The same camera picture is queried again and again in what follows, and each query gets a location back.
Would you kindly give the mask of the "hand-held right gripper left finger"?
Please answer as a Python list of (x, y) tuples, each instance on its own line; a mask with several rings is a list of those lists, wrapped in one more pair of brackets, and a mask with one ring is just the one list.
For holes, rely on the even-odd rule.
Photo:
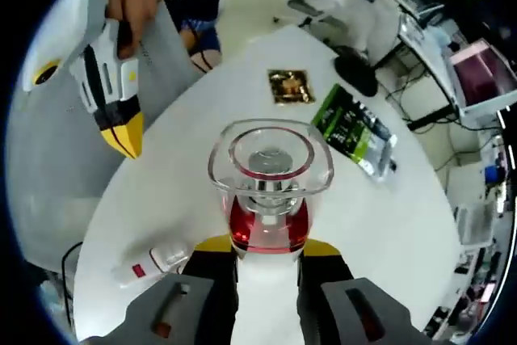
[(229, 344), (238, 309), (237, 253), (228, 235), (195, 246), (183, 272), (135, 298), (125, 318), (88, 344)]

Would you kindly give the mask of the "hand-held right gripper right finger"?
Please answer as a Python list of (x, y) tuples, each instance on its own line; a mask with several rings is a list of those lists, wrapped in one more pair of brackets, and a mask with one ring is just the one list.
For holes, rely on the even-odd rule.
[(298, 260), (297, 312), (307, 344), (433, 344), (409, 310), (366, 278), (354, 278), (331, 244), (309, 239)]

